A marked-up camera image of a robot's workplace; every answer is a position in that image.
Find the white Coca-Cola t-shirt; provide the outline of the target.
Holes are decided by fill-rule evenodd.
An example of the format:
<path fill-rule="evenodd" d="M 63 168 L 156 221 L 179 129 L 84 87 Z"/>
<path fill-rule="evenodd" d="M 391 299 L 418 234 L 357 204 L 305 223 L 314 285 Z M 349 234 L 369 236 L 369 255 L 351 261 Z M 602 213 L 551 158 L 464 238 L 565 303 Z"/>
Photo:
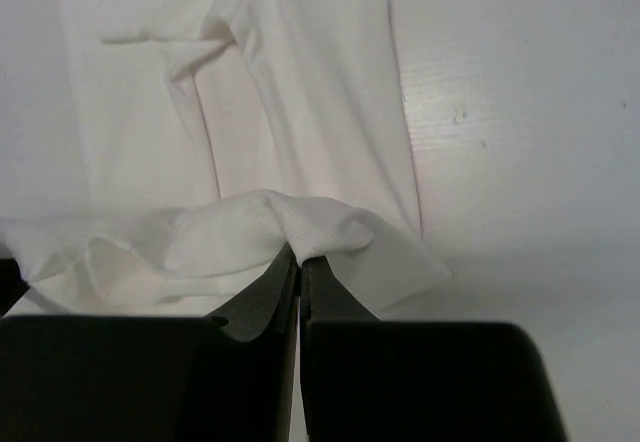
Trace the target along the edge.
<path fill-rule="evenodd" d="M 1 0 L 1 254 L 39 300 L 201 315 L 284 246 L 373 310 L 450 277 L 389 0 Z"/>

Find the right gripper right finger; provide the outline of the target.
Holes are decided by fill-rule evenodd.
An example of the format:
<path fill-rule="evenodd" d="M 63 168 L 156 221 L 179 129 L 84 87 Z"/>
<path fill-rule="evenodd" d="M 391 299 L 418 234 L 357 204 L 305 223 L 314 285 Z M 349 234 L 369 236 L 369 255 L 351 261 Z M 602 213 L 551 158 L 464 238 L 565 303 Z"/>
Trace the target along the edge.
<path fill-rule="evenodd" d="M 313 441 L 564 441 L 543 359 L 509 323 L 382 321 L 316 258 L 300 272 Z"/>

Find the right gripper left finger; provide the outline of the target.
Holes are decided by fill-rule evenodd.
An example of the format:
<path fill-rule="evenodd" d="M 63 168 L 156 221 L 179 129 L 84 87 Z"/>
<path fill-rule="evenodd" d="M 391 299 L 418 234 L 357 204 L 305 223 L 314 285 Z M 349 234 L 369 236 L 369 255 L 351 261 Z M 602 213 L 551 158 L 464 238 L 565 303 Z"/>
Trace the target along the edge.
<path fill-rule="evenodd" d="M 5 441 L 284 441 L 297 264 L 199 317 L 12 316 L 1 323 Z"/>

